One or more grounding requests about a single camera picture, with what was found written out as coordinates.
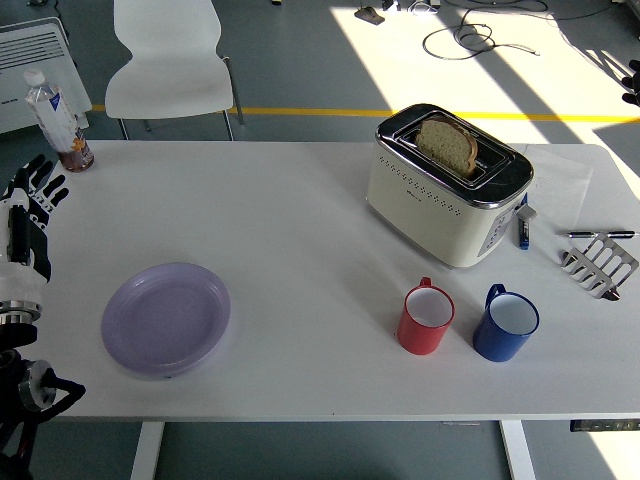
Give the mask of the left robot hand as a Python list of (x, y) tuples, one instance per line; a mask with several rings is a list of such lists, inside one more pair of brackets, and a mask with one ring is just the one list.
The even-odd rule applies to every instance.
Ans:
[(37, 303), (51, 279), (46, 229), (68, 196), (66, 176), (42, 154), (16, 171), (1, 195), (1, 299)]

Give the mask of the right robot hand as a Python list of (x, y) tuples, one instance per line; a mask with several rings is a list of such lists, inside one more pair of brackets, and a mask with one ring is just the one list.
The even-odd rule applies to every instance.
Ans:
[(628, 104), (638, 106), (640, 99), (640, 61), (638, 59), (630, 60), (629, 68), (633, 73), (621, 79), (622, 85), (627, 89), (627, 92), (622, 95), (622, 99)]

